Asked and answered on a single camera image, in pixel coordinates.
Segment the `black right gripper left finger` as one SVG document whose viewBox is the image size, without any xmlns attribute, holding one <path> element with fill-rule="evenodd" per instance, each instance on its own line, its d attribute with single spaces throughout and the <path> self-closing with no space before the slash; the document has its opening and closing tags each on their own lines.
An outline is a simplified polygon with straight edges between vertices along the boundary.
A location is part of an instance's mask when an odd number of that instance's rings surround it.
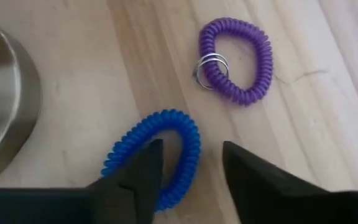
<svg viewBox="0 0 358 224">
<path fill-rule="evenodd" d="M 152 223 L 162 181 L 163 141 L 83 188 L 0 188 L 0 223 Z"/>
</svg>

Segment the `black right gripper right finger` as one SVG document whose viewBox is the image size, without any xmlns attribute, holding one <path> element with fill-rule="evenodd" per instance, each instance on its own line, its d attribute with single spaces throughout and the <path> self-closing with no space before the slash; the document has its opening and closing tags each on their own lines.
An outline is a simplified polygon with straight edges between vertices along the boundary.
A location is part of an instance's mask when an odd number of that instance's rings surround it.
<svg viewBox="0 0 358 224">
<path fill-rule="evenodd" d="M 358 223 L 358 190 L 330 192 L 230 141 L 223 167 L 241 223 Z"/>
</svg>

